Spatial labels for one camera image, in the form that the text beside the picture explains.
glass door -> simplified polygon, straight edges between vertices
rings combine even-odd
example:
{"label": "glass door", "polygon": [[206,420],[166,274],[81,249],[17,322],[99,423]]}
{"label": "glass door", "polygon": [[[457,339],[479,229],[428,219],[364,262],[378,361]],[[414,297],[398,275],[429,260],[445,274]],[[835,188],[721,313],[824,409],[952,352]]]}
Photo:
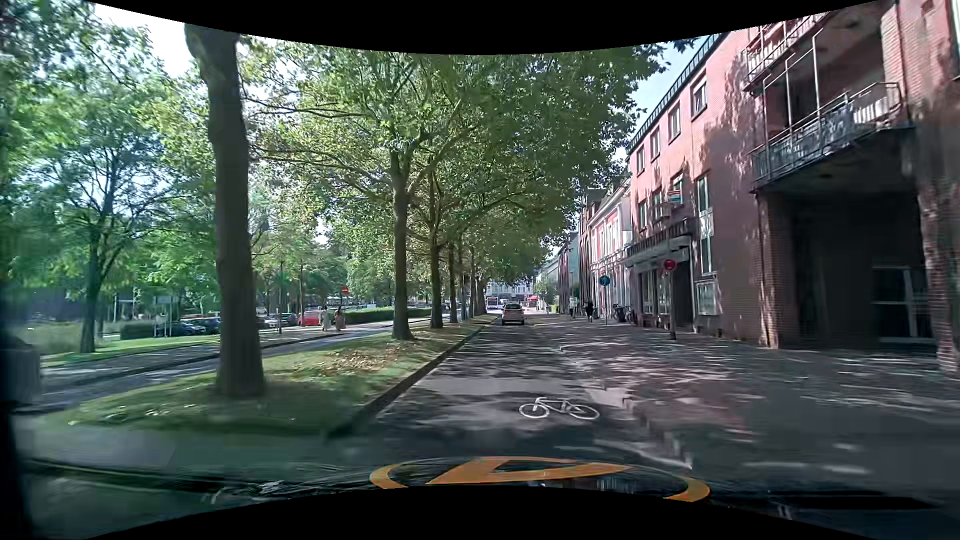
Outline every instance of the glass door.
{"label": "glass door", "polygon": [[880,341],[931,341],[926,271],[906,266],[878,266],[873,274],[874,318]]}

building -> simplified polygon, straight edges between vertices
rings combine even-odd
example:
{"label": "building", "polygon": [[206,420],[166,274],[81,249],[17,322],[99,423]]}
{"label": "building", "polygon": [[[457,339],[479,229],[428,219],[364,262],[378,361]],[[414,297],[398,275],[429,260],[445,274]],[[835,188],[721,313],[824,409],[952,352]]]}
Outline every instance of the building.
{"label": "building", "polygon": [[[705,38],[632,139],[625,195],[588,195],[584,285],[619,261],[649,325],[935,342],[955,365],[957,14],[877,0]],[[634,232],[622,255],[600,234],[616,215]]]}
{"label": "building", "polygon": [[485,297],[495,297],[503,300],[524,300],[534,293],[534,287],[530,282],[519,282],[512,285],[499,282],[488,282]]}
{"label": "building", "polygon": [[[591,189],[581,215],[582,301],[592,300],[601,314],[631,303],[632,280],[624,265],[634,237],[630,195],[629,181],[610,190]],[[602,277],[610,284],[601,285]]]}
{"label": "building", "polygon": [[558,253],[560,260],[558,291],[561,309],[570,305],[570,298],[580,299],[580,234],[568,233],[566,243]]}

bicycle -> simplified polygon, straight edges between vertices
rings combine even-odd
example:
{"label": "bicycle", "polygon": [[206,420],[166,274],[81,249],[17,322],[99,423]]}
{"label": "bicycle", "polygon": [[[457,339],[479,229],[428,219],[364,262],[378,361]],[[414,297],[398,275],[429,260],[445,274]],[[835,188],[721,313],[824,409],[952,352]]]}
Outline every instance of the bicycle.
{"label": "bicycle", "polygon": [[[560,408],[556,408],[550,404],[560,404]],[[597,411],[597,409],[587,405],[574,404],[571,403],[570,400],[536,398],[533,403],[520,406],[520,414],[527,418],[546,418],[551,410],[555,410],[561,414],[569,414],[580,420],[596,420],[600,417],[600,412]]]}

grass median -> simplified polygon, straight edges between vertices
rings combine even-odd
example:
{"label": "grass median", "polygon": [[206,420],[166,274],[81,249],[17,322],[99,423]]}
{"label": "grass median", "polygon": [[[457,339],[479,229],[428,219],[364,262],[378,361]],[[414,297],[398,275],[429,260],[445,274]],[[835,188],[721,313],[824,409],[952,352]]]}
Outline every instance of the grass median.
{"label": "grass median", "polygon": [[491,320],[483,315],[442,329],[414,329],[414,341],[383,333],[265,357],[268,390],[255,400],[223,400],[213,391],[216,375],[208,373],[92,400],[49,420],[148,430],[319,434]]}

curb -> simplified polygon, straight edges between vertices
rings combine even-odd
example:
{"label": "curb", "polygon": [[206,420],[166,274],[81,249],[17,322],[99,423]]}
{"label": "curb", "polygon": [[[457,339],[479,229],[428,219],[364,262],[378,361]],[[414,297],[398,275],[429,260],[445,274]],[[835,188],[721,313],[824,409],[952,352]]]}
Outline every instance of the curb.
{"label": "curb", "polygon": [[[387,329],[389,329],[389,328],[390,328],[390,327],[383,327],[382,330],[387,330]],[[307,341],[318,341],[318,340],[320,340],[320,339],[325,339],[325,338],[328,338],[328,337],[333,337],[334,335],[337,335],[337,333],[336,333],[336,332],[326,333],[326,334],[322,334],[322,335],[315,335],[315,336],[313,336],[313,337],[304,337],[304,338],[302,338],[302,339],[294,339],[294,340],[290,340],[290,341],[284,341],[284,342],[282,342],[282,343],[267,343],[266,345],[261,345],[261,346],[260,346],[260,350],[262,351],[262,350],[264,350],[264,349],[273,349],[274,347],[284,347],[284,346],[286,346],[286,345],[296,345],[296,344],[298,344],[298,343],[305,343],[305,342],[307,342]],[[161,370],[161,369],[167,369],[167,368],[171,368],[171,367],[179,367],[179,366],[182,366],[182,365],[192,364],[192,363],[196,363],[196,362],[202,362],[202,361],[205,361],[205,360],[212,360],[213,358],[216,358],[216,357],[219,357],[219,356],[220,356],[220,352],[218,351],[217,353],[211,353],[211,354],[207,354],[207,355],[203,355],[203,356],[193,356],[193,357],[191,357],[191,358],[184,358],[184,359],[182,359],[182,360],[175,360],[175,361],[167,362],[167,363],[163,363],[163,364],[153,364],[153,365],[150,365],[150,366],[143,366],[143,367],[128,369],[128,370],[124,370],[124,371],[118,371],[118,372],[114,372],[114,373],[107,373],[107,374],[103,374],[103,375],[97,375],[97,376],[94,376],[94,377],[87,377],[86,379],[74,380],[74,381],[72,381],[72,382],[70,382],[70,383],[66,383],[66,384],[57,384],[57,385],[54,385],[54,386],[44,387],[44,388],[43,388],[43,392],[44,392],[44,393],[54,392],[54,391],[62,390],[62,389],[65,389],[65,388],[73,388],[73,387],[76,387],[76,386],[84,386],[84,385],[87,385],[87,384],[93,384],[94,382],[101,382],[101,381],[104,381],[104,380],[120,379],[120,378],[123,378],[123,377],[128,377],[128,376],[130,376],[130,375],[140,375],[140,374],[143,374],[143,373],[150,373],[150,372],[152,372],[152,371],[159,371],[159,370]]]}
{"label": "curb", "polygon": [[385,392],[383,392],[376,398],[373,398],[372,401],[367,402],[366,405],[361,406],[360,410],[353,413],[353,415],[350,416],[350,418],[346,420],[343,424],[337,426],[336,428],[328,432],[326,435],[326,438],[337,439],[337,438],[341,438],[356,432],[357,428],[359,428],[361,425],[365,424],[371,418],[376,416],[380,411],[386,408],[387,405],[391,404],[394,400],[396,400],[396,398],[400,397],[400,395],[403,394],[403,392],[406,392],[408,388],[416,384],[417,381],[419,381],[420,379],[423,379],[431,371],[437,369],[437,366],[443,363],[444,360],[450,357],[450,355],[453,355],[454,353],[459,351],[460,348],[464,346],[464,344],[466,344],[468,341],[473,339],[473,337],[476,336],[476,334],[480,333],[484,329],[484,327],[491,324],[493,324],[493,322],[484,323],[483,325],[478,325],[479,328],[477,328],[475,331],[472,331],[471,333],[464,336],[464,338],[458,341],[456,344],[454,344],[453,347],[450,347],[446,351],[440,353],[440,355],[437,356],[436,358],[423,364],[420,367],[420,369],[408,375],[406,378],[404,378],[397,384],[394,384],[392,387],[388,388]]}

